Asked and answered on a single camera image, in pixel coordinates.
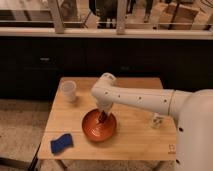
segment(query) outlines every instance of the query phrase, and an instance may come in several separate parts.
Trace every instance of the wooden table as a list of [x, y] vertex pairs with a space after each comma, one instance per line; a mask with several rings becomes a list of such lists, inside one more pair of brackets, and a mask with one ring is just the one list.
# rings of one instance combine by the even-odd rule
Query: wooden table
[[[82, 132], [84, 115], [96, 108], [90, 90], [98, 78], [64, 77], [60, 82], [74, 80], [77, 83], [77, 100], [65, 101], [60, 91], [56, 92], [47, 122], [38, 158], [72, 160], [174, 160], [176, 128], [171, 117], [166, 117], [159, 129], [150, 127], [152, 112], [120, 104], [114, 104], [112, 113], [117, 119], [117, 132], [109, 140], [93, 143]], [[158, 78], [118, 78], [122, 87], [162, 88]], [[73, 137], [74, 147], [59, 155], [53, 155], [50, 141], [64, 133]]]

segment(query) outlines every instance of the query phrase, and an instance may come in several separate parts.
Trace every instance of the white cup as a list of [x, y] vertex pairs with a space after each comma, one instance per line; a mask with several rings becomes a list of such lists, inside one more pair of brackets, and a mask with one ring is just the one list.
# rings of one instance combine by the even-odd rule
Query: white cup
[[60, 84], [60, 92], [63, 97], [69, 101], [74, 102], [76, 99], [76, 83], [74, 81], [64, 81]]

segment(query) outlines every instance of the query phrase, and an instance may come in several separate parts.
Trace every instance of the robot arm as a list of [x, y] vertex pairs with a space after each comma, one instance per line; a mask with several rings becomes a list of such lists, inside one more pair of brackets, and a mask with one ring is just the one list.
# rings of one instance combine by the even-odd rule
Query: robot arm
[[178, 118], [184, 101], [191, 93], [160, 89], [134, 89], [115, 87], [116, 78], [105, 73], [92, 88], [100, 111], [108, 113], [113, 103], [144, 108], [162, 115]]
[[178, 121], [175, 171], [213, 170], [213, 90], [128, 89], [115, 81], [105, 73], [93, 86], [100, 111], [107, 113], [115, 102], [170, 115]]

